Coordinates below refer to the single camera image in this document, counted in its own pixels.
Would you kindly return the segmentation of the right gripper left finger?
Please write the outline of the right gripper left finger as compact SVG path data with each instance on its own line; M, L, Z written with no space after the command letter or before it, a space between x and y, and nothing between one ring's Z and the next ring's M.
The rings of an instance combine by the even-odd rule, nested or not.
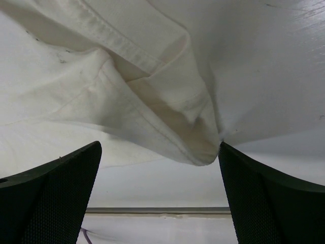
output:
M1 178L1 243L76 243L101 156L95 141Z

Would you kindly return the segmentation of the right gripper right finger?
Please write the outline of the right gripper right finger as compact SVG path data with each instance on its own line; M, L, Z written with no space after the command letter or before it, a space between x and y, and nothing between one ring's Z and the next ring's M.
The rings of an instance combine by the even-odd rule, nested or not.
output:
M218 159L238 243L324 243L324 186L224 142Z

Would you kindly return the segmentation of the white t shirt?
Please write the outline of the white t shirt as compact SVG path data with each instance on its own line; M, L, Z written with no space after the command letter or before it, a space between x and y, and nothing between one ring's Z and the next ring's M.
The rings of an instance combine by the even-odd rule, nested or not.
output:
M1 172L93 141L104 167L214 162L188 31L147 1L1 1Z

